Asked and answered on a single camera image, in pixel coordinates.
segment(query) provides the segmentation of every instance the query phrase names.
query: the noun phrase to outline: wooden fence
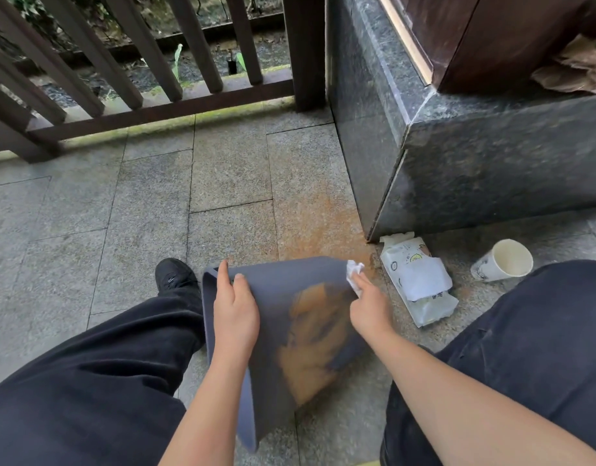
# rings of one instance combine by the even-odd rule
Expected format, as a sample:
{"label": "wooden fence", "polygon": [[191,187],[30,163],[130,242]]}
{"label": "wooden fence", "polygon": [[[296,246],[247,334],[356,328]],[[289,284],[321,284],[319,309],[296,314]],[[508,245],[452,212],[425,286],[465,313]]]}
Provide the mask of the wooden fence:
{"label": "wooden fence", "polygon": [[325,102],[325,0],[283,0],[291,68],[262,73],[244,0],[226,0],[246,66],[245,77],[221,77],[190,0],[167,0],[201,71],[204,84],[183,89],[133,0],[106,0],[162,88],[141,94],[70,0],[41,0],[63,30],[113,87],[104,104],[7,0],[0,29],[38,64],[78,107],[63,109],[0,53],[0,83],[37,115],[0,90],[0,150],[29,162],[59,155],[58,141],[284,96],[299,110]]}

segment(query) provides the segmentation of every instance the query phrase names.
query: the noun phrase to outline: forearm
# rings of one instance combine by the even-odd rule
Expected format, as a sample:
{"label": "forearm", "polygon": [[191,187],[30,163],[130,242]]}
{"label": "forearm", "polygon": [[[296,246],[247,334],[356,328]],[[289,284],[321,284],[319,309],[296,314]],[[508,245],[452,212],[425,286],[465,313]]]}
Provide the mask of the forearm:
{"label": "forearm", "polygon": [[446,466],[596,465],[573,435],[393,332],[368,341]]}
{"label": "forearm", "polygon": [[160,466],[231,466],[247,360],[215,353]]}

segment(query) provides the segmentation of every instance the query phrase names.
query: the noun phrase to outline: black pants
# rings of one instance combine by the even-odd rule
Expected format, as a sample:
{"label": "black pants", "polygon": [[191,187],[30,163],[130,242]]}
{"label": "black pants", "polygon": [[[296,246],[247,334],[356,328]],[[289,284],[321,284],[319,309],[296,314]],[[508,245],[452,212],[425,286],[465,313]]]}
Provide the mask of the black pants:
{"label": "black pants", "polygon": [[[192,289],[154,297],[0,384],[0,466],[155,466],[185,413],[172,397],[203,341]],[[546,266],[501,297],[441,360],[596,449],[596,261]],[[439,464],[393,385],[383,456]]]}

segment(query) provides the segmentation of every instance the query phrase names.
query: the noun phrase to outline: stone tile floor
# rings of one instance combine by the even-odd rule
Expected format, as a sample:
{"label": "stone tile floor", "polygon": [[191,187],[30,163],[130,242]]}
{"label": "stone tile floor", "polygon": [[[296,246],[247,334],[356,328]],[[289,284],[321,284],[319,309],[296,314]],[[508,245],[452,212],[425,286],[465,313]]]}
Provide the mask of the stone tile floor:
{"label": "stone tile floor", "polygon": [[[364,242],[329,109],[296,114],[281,100],[70,140],[28,165],[0,153],[0,380],[76,333],[153,296],[155,264],[200,274],[227,257],[252,264],[314,255],[352,258],[391,297],[403,335],[442,348],[517,281],[483,284],[469,267],[501,238],[536,266],[596,259],[596,210],[424,235],[460,299],[417,329]],[[176,395],[193,398],[207,363],[196,353]],[[366,353],[271,433],[240,465],[351,466],[377,458],[390,377]]]}

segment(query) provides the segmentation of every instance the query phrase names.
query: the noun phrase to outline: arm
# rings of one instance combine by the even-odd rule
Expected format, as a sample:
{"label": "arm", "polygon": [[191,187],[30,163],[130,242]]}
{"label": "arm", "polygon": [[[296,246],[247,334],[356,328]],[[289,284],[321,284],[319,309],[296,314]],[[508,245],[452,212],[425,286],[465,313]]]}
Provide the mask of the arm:
{"label": "arm", "polygon": [[397,335],[387,297],[364,274],[353,279],[363,295],[352,304],[352,324],[443,464],[596,465],[596,452],[572,434]]}
{"label": "arm", "polygon": [[216,338],[210,369],[159,466],[231,466],[242,381],[259,333],[259,310],[246,278],[218,268]]}

